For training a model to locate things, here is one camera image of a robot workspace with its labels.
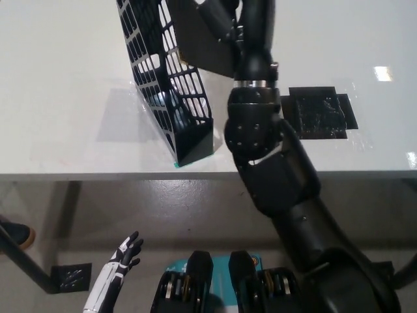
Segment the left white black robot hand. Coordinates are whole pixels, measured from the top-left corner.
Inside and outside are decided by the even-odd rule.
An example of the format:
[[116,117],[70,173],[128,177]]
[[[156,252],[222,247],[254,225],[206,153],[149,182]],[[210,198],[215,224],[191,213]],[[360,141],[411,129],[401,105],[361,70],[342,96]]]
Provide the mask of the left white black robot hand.
[[140,263],[143,239],[135,231],[103,266],[83,307],[83,312],[113,312],[127,273]]

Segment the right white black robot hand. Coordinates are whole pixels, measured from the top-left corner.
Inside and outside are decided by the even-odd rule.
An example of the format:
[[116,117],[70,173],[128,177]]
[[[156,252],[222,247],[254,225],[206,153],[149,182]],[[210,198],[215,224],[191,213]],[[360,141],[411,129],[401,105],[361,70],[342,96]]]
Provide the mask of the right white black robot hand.
[[214,38],[232,47],[234,80],[239,85],[266,86],[278,79],[271,54],[275,1],[195,1]]

